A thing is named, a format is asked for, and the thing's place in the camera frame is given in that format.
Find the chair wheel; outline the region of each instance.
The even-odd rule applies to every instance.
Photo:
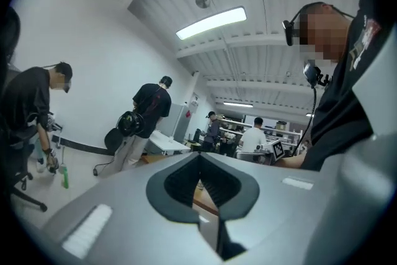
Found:
[[[44,203],[40,204],[40,210],[42,212],[46,212],[47,211],[47,206]]]

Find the floor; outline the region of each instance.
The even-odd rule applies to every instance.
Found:
[[[62,149],[58,150],[57,158],[61,163]],[[56,173],[52,175],[45,170],[43,173],[37,172],[36,159],[29,158],[28,170],[33,175],[33,180],[27,180],[27,189],[24,191],[27,195],[45,203],[48,207],[46,212],[18,197],[12,196],[17,215],[29,221],[37,228],[41,228],[59,209],[66,204],[85,193],[88,189],[95,186],[98,182],[114,173],[113,166],[110,165],[101,172],[102,166],[99,166],[99,176],[95,177],[92,170],[96,164],[108,163],[112,160],[111,156],[97,155],[85,151],[79,151],[65,147],[63,152],[63,162],[68,168],[69,188],[65,189],[62,185],[63,175]],[[201,225],[200,231],[208,244],[216,248],[216,234],[218,231],[218,217],[194,205],[193,209],[200,214]]]

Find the sleeve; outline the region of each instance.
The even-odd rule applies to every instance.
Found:
[[[135,96],[132,98],[134,102],[139,104],[142,101],[143,94],[145,93],[145,85],[143,85],[139,91],[135,94]]]
[[[216,137],[216,136],[218,136],[218,133],[219,133],[219,123],[218,123],[218,121],[216,121],[216,122],[212,123],[211,131],[210,131],[210,133],[207,134],[207,136]]]
[[[171,108],[171,100],[167,100],[166,104],[164,105],[163,112],[161,113],[161,117],[168,117],[169,109]]]
[[[50,111],[50,93],[44,89],[36,90],[34,106],[37,110],[37,123],[48,130],[48,112]]]
[[[261,136],[261,144],[264,144],[264,143],[266,143],[266,135],[265,135],[265,133],[263,132],[263,134],[262,134],[262,136]]]

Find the smoke detector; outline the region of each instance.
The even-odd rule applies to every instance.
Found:
[[[196,5],[201,9],[208,8],[210,6],[210,0],[196,0]]]

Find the qr code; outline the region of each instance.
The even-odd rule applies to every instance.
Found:
[[[281,143],[276,143],[275,145],[273,145],[273,149],[276,158],[284,154],[283,146],[281,145]]]

